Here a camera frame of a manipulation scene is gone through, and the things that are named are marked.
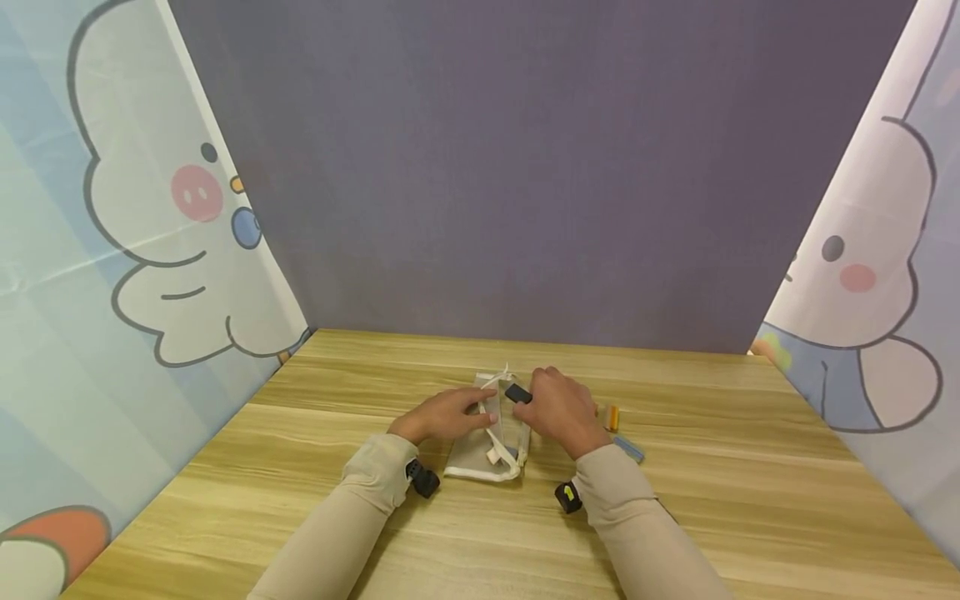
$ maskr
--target light blue curtain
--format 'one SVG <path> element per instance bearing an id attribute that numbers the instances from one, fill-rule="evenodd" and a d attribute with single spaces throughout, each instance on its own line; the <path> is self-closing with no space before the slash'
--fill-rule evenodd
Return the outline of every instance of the light blue curtain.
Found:
<path id="1" fill-rule="evenodd" d="M 754 349 L 960 564 L 956 4 L 917 3 Z"/>
<path id="2" fill-rule="evenodd" d="M 59 594 L 305 333 L 172 23 L 0 2 L 3 598 Z"/>

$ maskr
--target small yellow object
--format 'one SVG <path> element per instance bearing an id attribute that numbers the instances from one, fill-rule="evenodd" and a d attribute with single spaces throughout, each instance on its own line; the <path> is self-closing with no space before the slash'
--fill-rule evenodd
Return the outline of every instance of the small yellow object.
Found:
<path id="1" fill-rule="evenodd" d="M 601 407 L 600 422 L 604 429 L 615 433 L 620 428 L 620 408 L 612 404 Z"/>
<path id="2" fill-rule="evenodd" d="M 236 175 L 230 178 L 230 189 L 233 190 L 234 194 L 243 194 L 246 191 L 240 177 Z"/>

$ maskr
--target beige sleeve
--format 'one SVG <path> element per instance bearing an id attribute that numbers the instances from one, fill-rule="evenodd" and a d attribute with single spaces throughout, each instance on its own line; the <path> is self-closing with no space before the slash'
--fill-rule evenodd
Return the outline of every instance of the beige sleeve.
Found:
<path id="1" fill-rule="evenodd" d="M 344 477 L 280 549 L 248 600 L 347 598 L 387 517 L 403 503 L 405 468 L 417 447 L 403 438 L 371 437 L 344 467 Z"/>
<path id="2" fill-rule="evenodd" d="M 732 598 L 623 450 L 610 444 L 581 457 L 573 485 L 629 600 Z"/>

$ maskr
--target purple wall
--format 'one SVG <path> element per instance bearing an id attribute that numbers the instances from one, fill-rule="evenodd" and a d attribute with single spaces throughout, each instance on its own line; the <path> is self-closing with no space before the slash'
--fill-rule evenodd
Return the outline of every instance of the purple wall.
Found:
<path id="1" fill-rule="evenodd" d="M 173 0 L 313 326 L 745 351 L 903 0 Z"/>

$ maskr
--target black object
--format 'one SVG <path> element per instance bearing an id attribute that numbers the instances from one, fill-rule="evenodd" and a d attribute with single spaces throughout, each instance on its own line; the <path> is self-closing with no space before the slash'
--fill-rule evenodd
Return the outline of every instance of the black object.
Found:
<path id="1" fill-rule="evenodd" d="M 584 507 L 584 503 L 580 500 L 580 494 L 578 494 L 577 489 L 573 487 L 572 481 L 567 481 L 557 486 L 557 489 L 553 491 L 553 495 L 557 496 L 560 506 L 563 507 L 564 512 L 568 515 L 570 513 L 576 513 Z"/>
<path id="2" fill-rule="evenodd" d="M 503 394 L 514 402 L 523 402 L 524 404 L 534 399 L 532 394 L 515 383 L 510 384 L 510 387 Z"/>
<path id="3" fill-rule="evenodd" d="M 440 477 L 416 458 L 407 463 L 407 477 L 414 484 L 414 490 L 424 498 L 429 498 L 440 486 Z"/>

